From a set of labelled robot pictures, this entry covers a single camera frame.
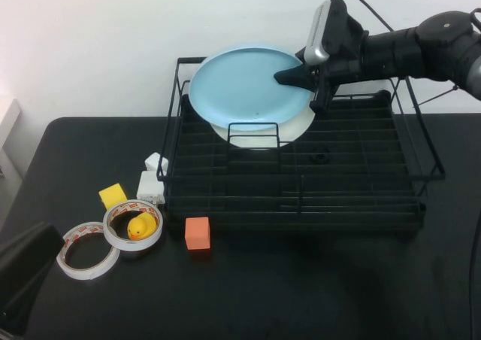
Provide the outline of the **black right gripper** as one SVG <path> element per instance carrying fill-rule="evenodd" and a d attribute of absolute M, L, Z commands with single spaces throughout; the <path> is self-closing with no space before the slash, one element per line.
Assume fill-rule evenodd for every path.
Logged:
<path fill-rule="evenodd" d="M 327 111 L 338 84 L 353 83 L 361 77 L 362 45 L 366 38 L 367 35 L 309 35 L 305 47 L 296 53 L 302 63 L 278 71 L 274 79 L 280 85 L 316 91 L 310 108 Z"/>

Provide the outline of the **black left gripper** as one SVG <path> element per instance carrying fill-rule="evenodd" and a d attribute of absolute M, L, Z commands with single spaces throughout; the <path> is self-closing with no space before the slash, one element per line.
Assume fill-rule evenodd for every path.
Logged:
<path fill-rule="evenodd" d="M 39 223 L 1 245 L 1 334 L 22 335 L 50 267 L 64 246 L 54 226 Z"/>

